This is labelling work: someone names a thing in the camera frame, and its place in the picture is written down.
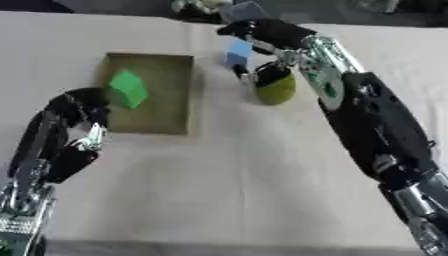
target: white tablecloth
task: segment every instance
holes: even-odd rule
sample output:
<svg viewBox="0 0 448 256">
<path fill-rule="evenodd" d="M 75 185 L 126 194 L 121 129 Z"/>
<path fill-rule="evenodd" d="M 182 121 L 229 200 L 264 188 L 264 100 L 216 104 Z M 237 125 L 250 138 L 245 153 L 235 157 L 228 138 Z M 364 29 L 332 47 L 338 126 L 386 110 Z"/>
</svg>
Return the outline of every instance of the white tablecloth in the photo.
<svg viewBox="0 0 448 256">
<path fill-rule="evenodd" d="M 309 25 L 333 35 L 407 103 L 448 167 L 448 30 Z M 414 243 L 342 149 L 314 94 L 254 103 L 222 67 L 230 38 L 160 18 L 0 12 L 0 160 L 53 96 L 92 85 L 106 52 L 191 54 L 204 91 L 189 136 L 111 134 L 58 186 L 53 239 L 397 246 Z M 256 57 L 256 64 L 265 60 Z"/>
</svg>

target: green cube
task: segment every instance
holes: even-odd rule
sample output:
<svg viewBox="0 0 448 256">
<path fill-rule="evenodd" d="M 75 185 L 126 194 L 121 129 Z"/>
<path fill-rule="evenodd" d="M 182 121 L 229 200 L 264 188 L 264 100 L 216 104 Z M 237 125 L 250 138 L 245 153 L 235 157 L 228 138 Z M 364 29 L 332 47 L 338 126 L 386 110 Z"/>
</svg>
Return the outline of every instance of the green cube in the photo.
<svg viewBox="0 0 448 256">
<path fill-rule="evenodd" d="M 115 74 L 109 85 L 114 98 L 130 109 L 137 108 L 148 98 L 148 91 L 143 80 L 129 71 Z"/>
</svg>

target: yellow ball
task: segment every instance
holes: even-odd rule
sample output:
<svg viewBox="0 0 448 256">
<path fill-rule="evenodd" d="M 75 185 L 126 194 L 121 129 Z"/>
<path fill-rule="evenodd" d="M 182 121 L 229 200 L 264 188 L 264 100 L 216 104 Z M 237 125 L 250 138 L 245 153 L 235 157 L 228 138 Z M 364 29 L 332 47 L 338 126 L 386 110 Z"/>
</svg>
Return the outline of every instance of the yellow ball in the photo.
<svg viewBox="0 0 448 256">
<path fill-rule="evenodd" d="M 288 76 L 266 86 L 255 88 L 255 94 L 265 105 L 278 105 L 290 100 L 296 92 L 294 75 Z"/>
</svg>

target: metal robot arm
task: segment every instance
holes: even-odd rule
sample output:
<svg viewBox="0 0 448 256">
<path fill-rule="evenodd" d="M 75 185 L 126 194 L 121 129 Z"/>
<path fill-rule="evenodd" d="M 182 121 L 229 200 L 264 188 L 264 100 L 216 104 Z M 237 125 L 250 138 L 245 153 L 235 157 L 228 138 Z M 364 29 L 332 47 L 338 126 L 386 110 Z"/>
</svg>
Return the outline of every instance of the metal robot arm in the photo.
<svg viewBox="0 0 448 256">
<path fill-rule="evenodd" d="M 240 21 L 218 34 L 275 55 L 274 70 L 298 66 L 342 145 L 361 171 L 378 181 L 420 248 L 427 255 L 448 255 L 448 177 L 432 159 L 435 142 L 374 73 L 334 38 L 280 20 Z M 260 69 L 234 71 L 245 83 L 273 79 Z"/>
<path fill-rule="evenodd" d="M 107 102 L 97 88 L 69 91 L 34 116 L 8 169 L 0 195 L 0 255 L 42 256 L 42 231 L 54 207 L 54 186 L 98 158 L 106 132 Z M 67 129 L 91 124 L 84 138 L 68 142 Z"/>
</svg>

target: blue block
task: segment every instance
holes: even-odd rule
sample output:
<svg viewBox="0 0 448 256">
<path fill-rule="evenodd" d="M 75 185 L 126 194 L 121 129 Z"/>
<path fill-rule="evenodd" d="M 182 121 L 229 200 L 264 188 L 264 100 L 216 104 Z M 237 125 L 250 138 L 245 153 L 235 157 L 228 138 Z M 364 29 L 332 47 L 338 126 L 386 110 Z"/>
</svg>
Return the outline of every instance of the blue block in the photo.
<svg viewBox="0 0 448 256">
<path fill-rule="evenodd" d="M 235 40 L 226 55 L 225 64 L 228 67 L 233 67 L 237 64 L 246 66 L 251 55 L 252 44 L 243 40 Z"/>
</svg>

